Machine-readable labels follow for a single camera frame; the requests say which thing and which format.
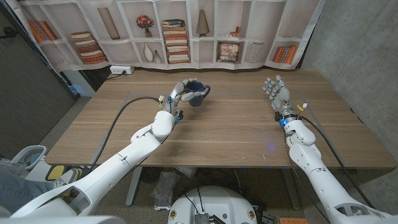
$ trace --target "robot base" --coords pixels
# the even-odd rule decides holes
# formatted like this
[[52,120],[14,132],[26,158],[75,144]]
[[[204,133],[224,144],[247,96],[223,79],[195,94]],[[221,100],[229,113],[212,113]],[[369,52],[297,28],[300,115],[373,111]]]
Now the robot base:
[[[186,193],[187,197],[195,204],[199,214],[208,213],[208,216],[217,216],[225,223],[257,223],[252,205],[240,194],[233,190],[219,186],[203,186]],[[184,195],[177,199],[169,213],[169,224],[195,223],[197,211]]]

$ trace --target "bookshelf backdrop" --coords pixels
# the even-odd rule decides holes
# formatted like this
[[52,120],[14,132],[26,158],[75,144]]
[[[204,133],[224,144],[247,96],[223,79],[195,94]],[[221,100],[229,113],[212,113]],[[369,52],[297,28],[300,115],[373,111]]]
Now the bookshelf backdrop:
[[[107,65],[159,69],[242,69],[266,65],[293,69],[302,57],[325,3],[325,0],[6,1],[32,39],[40,39],[37,37],[40,33],[36,33],[40,30],[31,28],[31,22],[46,22],[43,29],[48,29],[49,36],[54,35],[55,39],[44,37],[44,40],[37,41],[37,45],[57,72]],[[206,36],[197,34],[200,10],[205,12]],[[113,24],[103,20],[109,15]],[[145,29],[137,26],[137,18],[141,15],[153,20],[149,28],[152,37],[146,37]],[[169,63],[163,21],[172,19],[185,23],[188,57],[181,60],[182,63]],[[240,27],[237,37],[232,36],[233,32],[238,31],[236,27]],[[79,34],[82,32],[91,33],[91,40],[85,40],[86,37]],[[90,45],[92,40],[97,47]],[[239,45],[237,61],[219,60],[220,42]],[[160,63],[159,59],[157,62],[147,61],[145,43],[153,53],[156,50]],[[283,51],[280,49],[285,49],[285,55],[281,56]],[[92,59],[96,55],[105,60]]]

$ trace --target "mug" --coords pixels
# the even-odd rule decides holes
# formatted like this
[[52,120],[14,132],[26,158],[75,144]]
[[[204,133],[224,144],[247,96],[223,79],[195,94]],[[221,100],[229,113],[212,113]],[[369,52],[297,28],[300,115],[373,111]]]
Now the mug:
[[189,104],[191,106],[200,106],[201,105],[203,99],[205,99],[206,96],[210,92],[210,86],[203,85],[203,83],[201,83],[201,82],[193,82],[193,83],[189,83],[187,85],[187,93],[196,92],[196,91],[205,91],[206,88],[208,88],[208,90],[203,96],[196,96],[192,100],[189,101]]

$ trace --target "wall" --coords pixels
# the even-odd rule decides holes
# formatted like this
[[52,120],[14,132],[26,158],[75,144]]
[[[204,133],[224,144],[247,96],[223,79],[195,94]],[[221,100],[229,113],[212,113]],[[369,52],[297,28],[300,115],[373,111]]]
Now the wall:
[[[302,68],[318,69],[398,159],[398,1],[327,0]],[[398,214],[398,169],[361,188]]]

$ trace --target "book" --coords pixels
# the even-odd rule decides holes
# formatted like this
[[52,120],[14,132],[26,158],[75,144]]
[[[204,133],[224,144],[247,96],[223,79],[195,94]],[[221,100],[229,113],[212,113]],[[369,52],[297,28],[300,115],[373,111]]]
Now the book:
[[186,52],[187,54],[183,54],[183,55],[169,55],[169,58],[186,58],[188,57],[188,52]]
[[32,25],[29,23],[30,29],[32,30],[33,36],[36,39],[36,42],[41,42],[43,39],[40,37],[40,35],[36,32],[36,30],[32,27]]
[[163,26],[163,30],[164,31],[185,31],[185,27],[172,27],[172,28],[169,28],[169,27]]
[[33,24],[36,26],[36,28],[39,30],[39,32],[44,36],[45,40],[50,40],[49,37],[45,34],[45,32],[40,28],[39,23],[37,21],[33,21]]
[[276,62],[276,61],[277,61],[277,59],[278,59],[278,57],[279,57],[279,55],[280,55],[280,51],[281,51],[281,50],[282,50],[282,47],[278,47],[278,48],[276,49],[274,58],[272,59],[273,62]]
[[163,25],[163,27],[166,27],[166,28],[185,27],[185,24]]
[[95,60],[95,61],[89,61],[89,62],[85,61],[85,64],[92,65],[92,64],[101,63],[101,62],[106,62],[106,58],[105,59]]
[[94,46],[89,46],[89,47],[78,47],[77,51],[79,51],[79,53],[88,53],[88,52],[93,52],[95,50],[100,50],[100,47],[98,45],[94,45]]
[[163,25],[177,25],[177,24],[184,24],[185,22],[181,19],[168,19],[165,21],[162,21]]
[[171,46],[171,47],[167,47],[167,50],[173,50],[173,49],[188,49],[188,46]]
[[289,52],[287,52],[287,54],[286,54],[286,58],[284,60],[284,63],[287,62],[287,59],[289,58],[290,53],[292,53],[292,47],[289,47]]
[[101,50],[94,50],[92,52],[87,52],[87,53],[81,53],[81,56],[92,56],[92,55],[97,55],[97,54],[102,54],[103,52]]
[[176,61],[171,61],[171,64],[173,63],[189,63],[189,60],[176,60]]
[[74,34],[70,34],[70,37],[73,39],[79,39],[79,38],[85,38],[85,37],[90,37],[92,36],[91,32],[86,31],[86,32],[77,32]]
[[40,33],[39,29],[35,26],[35,24],[33,23],[33,21],[29,21],[28,23],[29,23],[29,25],[30,25],[30,28],[31,28],[32,30],[35,30],[35,33],[40,37],[40,39],[41,39],[42,41],[45,40],[43,34]]
[[86,40],[86,41],[81,41],[81,42],[75,42],[75,44],[79,47],[79,45],[85,45],[85,44],[95,44],[95,40]]
[[182,44],[187,43],[187,40],[166,40],[166,44]]
[[186,40],[187,37],[167,37],[166,40]]
[[188,52],[188,49],[167,49],[169,53],[173,52]]
[[292,52],[290,53],[290,55],[286,61],[286,63],[288,63],[288,64],[292,64],[292,60],[294,58],[294,53],[296,52],[296,49],[297,49],[296,46],[294,46],[294,45],[292,45],[291,48],[292,48]]
[[99,54],[90,55],[90,56],[81,56],[81,59],[89,60],[89,59],[94,59],[94,58],[99,58],[99,57],[104,57],[104,54],[99,53]]
[[47,34],[47,37],[49,37],[50,40],[56,40],[57,39],[57,36],[54,34],[54,32],[52,32],[52,29],[47,24],[47,22],[39,21],[39,26]]
[[285,52],[286,52],[286,48],[285,48],[285,47],[282,47],[282,51],[281,51],[281,53],[280,53],[280,56],[279,56],[279,58],[278,58],[277,63],[280,63],[280,61],[282,60],[282,57],[283,57],[283,55],[285,54]]
[[188,51],[169,52],[169,55],[187,55]]
[[166,47],[173,47],[173,46],[187,46],[187,43],[171,43],[171,44],[166,44]]
[[185,31],[164,31],[163,34],[187,34]]
[[188,55],[186,57],[169,58],[169,62],[172,62],[175,60],[189,60],[189,58],[188,58]]
[[187,35],[186,34],[165,34],[164,37],[165,38],[168,38],[168,37],[187,37]]
[[285,52],[285,55],[284,55],[284,57],[282,58],[282,63],[285,63],[285,59],[286,59],[286,55],[287,55],[287,53],[289,52],[289,47],[286,47],[286,52]]

